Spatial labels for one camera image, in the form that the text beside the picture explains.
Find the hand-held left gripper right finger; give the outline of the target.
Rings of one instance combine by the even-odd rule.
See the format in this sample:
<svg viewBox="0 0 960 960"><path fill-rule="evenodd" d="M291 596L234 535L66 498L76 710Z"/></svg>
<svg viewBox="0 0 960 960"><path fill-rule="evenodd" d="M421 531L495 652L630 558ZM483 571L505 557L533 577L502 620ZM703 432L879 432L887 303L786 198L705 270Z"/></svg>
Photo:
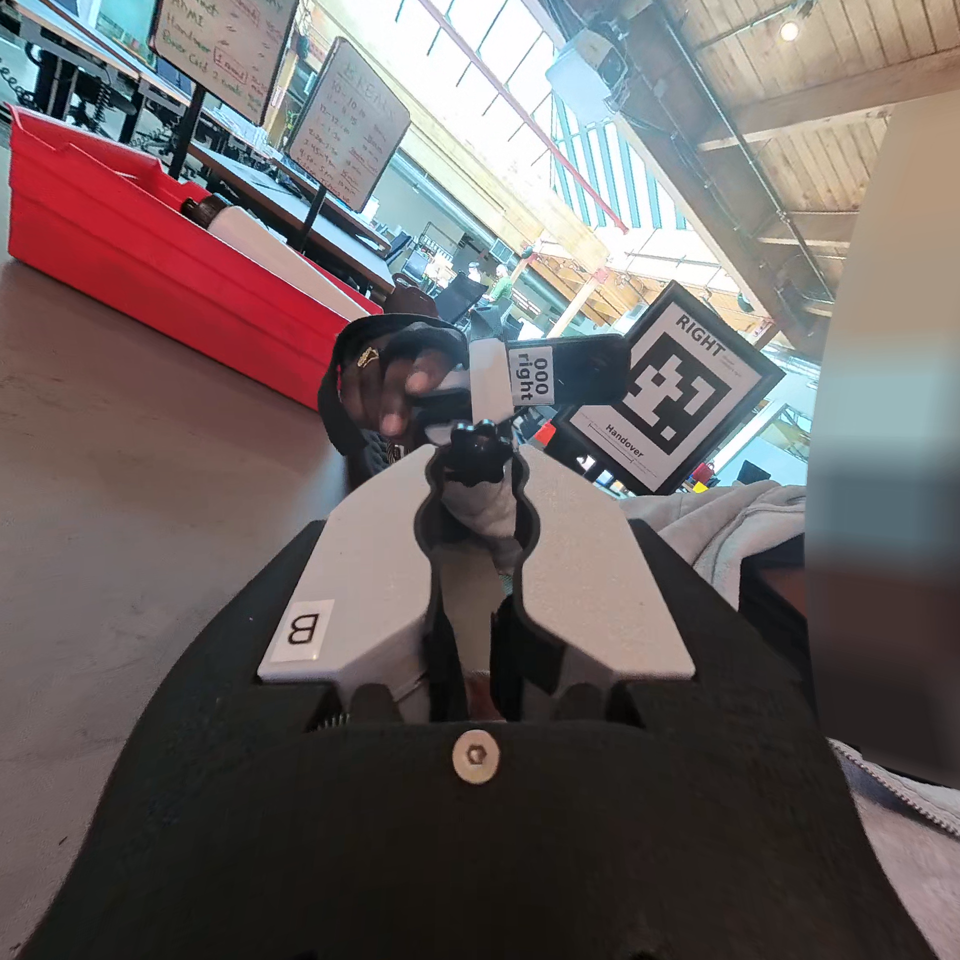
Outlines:
<svg viewBox="0 0 960 960"><path fill-rule="evenodd" d="M624 511L531 446L514 456L512 591L492 619L498 706L557 706L588 685L689 681L695 666Z"/></svg>

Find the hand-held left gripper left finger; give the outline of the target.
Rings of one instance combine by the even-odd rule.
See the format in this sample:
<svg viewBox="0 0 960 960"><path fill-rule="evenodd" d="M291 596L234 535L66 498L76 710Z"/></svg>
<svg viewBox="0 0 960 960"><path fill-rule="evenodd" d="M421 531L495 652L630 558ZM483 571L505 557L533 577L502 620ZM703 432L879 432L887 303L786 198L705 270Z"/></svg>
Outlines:
<svg viewBox="0 0 960 960"><path fill-rule="evenodd" d="M433 496L437 452L420 447L330 513L259 664L261 682L328 682L342 702L367 684L395 702L428 701L434 587L415 522Z"/></svg>

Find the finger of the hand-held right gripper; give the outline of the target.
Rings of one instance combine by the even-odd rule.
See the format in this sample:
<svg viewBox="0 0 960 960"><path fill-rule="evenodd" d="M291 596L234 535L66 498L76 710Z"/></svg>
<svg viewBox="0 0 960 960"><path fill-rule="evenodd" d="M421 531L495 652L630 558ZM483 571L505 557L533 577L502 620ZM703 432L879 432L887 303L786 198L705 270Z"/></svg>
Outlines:
<svg viewBox="0 0 960 960"><path fill-rule="evenodd" d="M490 421L509 429L515 418L507 345L496 338L469 343L469 391L475 426Z"/></svg>

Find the red plastic bin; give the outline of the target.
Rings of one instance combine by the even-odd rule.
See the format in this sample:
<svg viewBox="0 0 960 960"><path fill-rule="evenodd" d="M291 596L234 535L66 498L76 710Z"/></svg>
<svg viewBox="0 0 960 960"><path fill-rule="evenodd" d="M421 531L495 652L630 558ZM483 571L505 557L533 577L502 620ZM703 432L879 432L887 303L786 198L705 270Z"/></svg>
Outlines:
<svg viewBox="0 0 960 960"><path fill-rule="evenodd" d="M155 157L16 104L9 254L311 409L347 320L190 222L209 192Z"/></svg>

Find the person's right forearm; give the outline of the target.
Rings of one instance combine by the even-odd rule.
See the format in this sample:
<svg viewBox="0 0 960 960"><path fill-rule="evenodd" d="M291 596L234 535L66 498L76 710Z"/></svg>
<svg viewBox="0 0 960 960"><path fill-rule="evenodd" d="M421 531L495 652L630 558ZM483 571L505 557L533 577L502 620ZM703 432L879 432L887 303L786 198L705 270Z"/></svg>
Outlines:
<svg viewBox="0 0 960 960"><path fill-rule="evenodd" d="M447 480L441 501L453 518L486 546L497 573L513 575L522 558L522 546L517 538L518 502L510 477L474 486Z"/></svg>

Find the wooden top office desk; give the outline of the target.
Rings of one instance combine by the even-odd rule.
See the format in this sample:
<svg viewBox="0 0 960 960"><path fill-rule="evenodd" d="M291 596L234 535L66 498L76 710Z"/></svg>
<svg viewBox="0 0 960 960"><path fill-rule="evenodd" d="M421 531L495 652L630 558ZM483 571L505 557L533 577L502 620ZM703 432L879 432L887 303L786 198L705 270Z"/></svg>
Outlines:
<svg viewBox="0 0 960 960"><path fill-rule="evenodd" d="M188 155L207 171L207 189L233 198L285 241L298 239L314 198L314 190L293 174L296 189L281 184L270 171L260 171L193 141ZM393 292L392 268L386 260L389 243L331 196L325 196L311 224L305 255L337 278L349 279L378 302Z"/></svg>

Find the grey desk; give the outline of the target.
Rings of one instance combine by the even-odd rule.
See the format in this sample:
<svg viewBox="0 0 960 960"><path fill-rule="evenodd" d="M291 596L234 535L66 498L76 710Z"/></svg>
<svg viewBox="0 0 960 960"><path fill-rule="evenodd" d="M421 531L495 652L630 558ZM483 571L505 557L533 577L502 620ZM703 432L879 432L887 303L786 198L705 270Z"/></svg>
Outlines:
<svg viewBox="0 0 960 960"><path fill-rule="evenodd" d="M346 493L305 407L12 259L2 149L2 957L162 679Z"/></svg>

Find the person's right hand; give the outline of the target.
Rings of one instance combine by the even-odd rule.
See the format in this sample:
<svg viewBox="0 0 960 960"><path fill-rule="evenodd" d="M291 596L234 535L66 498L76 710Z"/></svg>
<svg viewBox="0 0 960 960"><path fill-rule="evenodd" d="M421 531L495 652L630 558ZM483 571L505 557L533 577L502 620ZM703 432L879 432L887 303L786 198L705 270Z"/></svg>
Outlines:
<svg viewBox="0 0 960 960"><path fill-rule="evenodd" d="M364 349L343 374L341 400L354 423L391 442L415 448L423 433L414 419L414 407L423 395L436 390L458 366L455 355L415 335L412 345L396 352L393 334Z"/></svg>

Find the black office chair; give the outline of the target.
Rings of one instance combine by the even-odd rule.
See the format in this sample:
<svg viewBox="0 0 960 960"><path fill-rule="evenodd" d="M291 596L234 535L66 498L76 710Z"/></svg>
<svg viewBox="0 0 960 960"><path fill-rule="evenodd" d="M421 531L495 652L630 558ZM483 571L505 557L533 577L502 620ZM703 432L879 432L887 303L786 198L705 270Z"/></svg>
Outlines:
<svg viewBox="0 0 960 960"><path fill-rule="evenodd" d="M459 324L478 304L487 290L485 283L471 279L463 271L457 272L434 297L438 318L450 325Z"/></svg>

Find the person's grey hoodie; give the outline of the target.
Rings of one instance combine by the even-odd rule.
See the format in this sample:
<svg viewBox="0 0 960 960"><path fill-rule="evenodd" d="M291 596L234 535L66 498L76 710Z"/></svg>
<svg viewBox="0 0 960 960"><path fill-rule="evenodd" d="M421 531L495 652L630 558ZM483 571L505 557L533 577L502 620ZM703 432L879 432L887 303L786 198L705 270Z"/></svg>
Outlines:
<svg viewBox="0 0 960 960"><path fill-rule="evenodd" d="M620 502L647 523L734 609L741 562L805 534L807 489L761 481ZM834 739L831 750L874 853L937 958L959 957L959 793L870 762Z"/></svg>

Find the person's black shirt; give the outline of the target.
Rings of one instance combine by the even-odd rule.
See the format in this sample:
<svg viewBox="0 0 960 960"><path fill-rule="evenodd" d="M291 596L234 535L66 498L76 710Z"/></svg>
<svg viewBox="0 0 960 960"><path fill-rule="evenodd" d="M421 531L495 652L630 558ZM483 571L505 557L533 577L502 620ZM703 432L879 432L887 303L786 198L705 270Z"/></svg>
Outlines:
<svg viewBox="0 0 960 960"><path fill-rule="evenodd" d="M763 642L791 666L803 699L817 715L805 547L805 535L797 534L744 558L740 564L738 610Z"/></svg>

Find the red ceiling pipe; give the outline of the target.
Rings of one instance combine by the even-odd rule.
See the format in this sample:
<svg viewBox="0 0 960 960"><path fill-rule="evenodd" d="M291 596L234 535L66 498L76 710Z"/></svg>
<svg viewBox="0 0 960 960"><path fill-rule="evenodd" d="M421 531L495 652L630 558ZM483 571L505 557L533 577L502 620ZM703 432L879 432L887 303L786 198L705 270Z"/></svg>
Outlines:
<svg viewBox="0 0 960 960"><path fill-rule="evenodd" d="M549 129L544 129L537 121L531 111L527 110L520 100L509 89L506 82L498 78L495 71L486 63L480 51L474 49L462 36L450 21L448 14L430 1L419 1L418 4L423 7L426 14L436 24L437 30L447 36L454 46L466 57L467 64L474 67L490 84L494 91L495 99L502 99L507 106L516 114L521 125L529 129L538 141L544 146L548 154L565 170L573 180L574 184L580 188L584 197L593 201L595 207L604 215L606 222L613 225L621 234L627 234L629 227L623 221L621 216L606 201L597 187L581 174L567 153L564 153L551 135Z"/></svg>

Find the whiteboard on black stand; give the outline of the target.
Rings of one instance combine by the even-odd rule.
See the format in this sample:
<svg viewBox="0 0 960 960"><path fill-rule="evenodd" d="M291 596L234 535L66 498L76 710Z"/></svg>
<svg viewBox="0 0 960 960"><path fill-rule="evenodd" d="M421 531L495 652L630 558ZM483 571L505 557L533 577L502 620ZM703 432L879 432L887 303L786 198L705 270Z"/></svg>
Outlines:
<svg viewBox="0 0 960 960"><path fill-rule="evenodd" d="M299 114L284 164L312 204L331 200L345 230L374 195L412 123L402 99L350 39L336 36Z"/></svg>
<svg viewBox="0 0 960 960"><path fill-rule="evenodd" d="M178 180L208 94L260 127L290 40L298 1L159 1L150 49L193 84L176 129L169 175Z"/></svg>

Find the white ceiling projector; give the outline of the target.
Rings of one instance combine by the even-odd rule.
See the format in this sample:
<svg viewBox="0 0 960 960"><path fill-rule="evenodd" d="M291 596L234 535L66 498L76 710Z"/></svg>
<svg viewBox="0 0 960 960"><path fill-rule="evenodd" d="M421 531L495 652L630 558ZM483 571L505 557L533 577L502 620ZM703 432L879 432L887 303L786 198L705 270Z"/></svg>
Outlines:
<svg viewBox="0 0 960 960"><path fill-rule="evenodd" d="M619 111L629 65L616 42L583 28L555 55L545 77L582 126L604 126Z"/></svg>

